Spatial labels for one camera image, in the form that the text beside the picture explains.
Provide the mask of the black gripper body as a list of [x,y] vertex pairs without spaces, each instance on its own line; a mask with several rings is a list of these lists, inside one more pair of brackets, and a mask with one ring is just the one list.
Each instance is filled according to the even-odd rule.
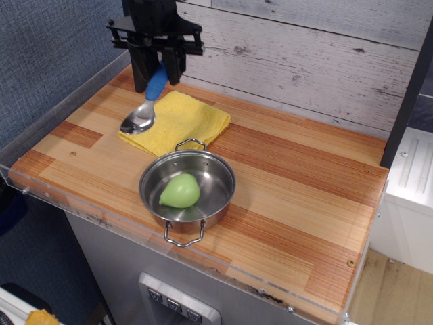
[[176,1],[127,1],[126,7],[125,16],[109,19],[106,24],[115,48],[131,45],[159,52],[173,49],[203,54],[202,27],[183,19],[177,13]]

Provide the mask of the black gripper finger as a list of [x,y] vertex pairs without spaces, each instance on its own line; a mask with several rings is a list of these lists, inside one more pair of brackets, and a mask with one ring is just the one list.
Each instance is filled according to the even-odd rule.
[[158,54],[147,48],[128,45],[133,69],[135,91],[143,93],[151,77],[159,66]]
[[170,84],[176,85],[179,83],[182,74],[186,70],[185,51],[183,49],[166,49],[162,52],[162,59],[166,67]]

